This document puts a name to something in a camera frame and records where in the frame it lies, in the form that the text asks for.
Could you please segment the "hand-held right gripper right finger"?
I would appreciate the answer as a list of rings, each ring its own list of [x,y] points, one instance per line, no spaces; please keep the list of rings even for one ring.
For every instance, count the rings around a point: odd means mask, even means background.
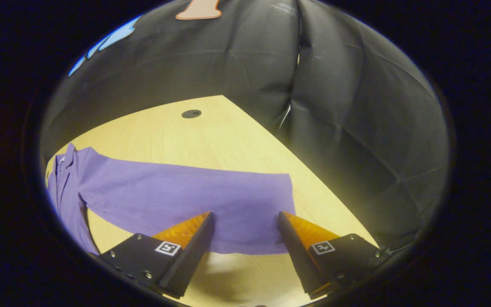
[[[290,212],[279,212],[278,230],[310,299],[348,292],[390,258],[360,235],[339,236]]]

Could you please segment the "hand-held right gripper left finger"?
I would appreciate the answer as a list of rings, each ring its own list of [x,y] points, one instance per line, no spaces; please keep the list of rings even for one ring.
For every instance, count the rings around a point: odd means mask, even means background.
[[[98,257],[124,278],[179,299],[209,249],[214,230],[214,214],[208,211],[154,236],[131,235]]]

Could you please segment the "black backdrop cloth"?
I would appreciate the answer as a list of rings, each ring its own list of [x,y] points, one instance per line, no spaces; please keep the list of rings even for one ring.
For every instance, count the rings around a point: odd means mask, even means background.
[[[434,225],[451,157],[442,95],[392,41],[317,0],[188,0],[80,56],[49,101],[44,163],[73,137],[149,107],[224,95],[274,134],[377,243],[400,249]]]

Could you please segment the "purple ribbed button cardigan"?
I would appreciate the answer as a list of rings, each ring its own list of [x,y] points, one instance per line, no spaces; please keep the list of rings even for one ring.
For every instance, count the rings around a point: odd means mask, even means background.
[[[278,215],[295,213],[288,174],[125,161],[72,144],[56,156],[47,192],[67,232],[96,255],[87,210],[149,236],[209,211],[216,220],[210,251],[246,255],[287,253]]]

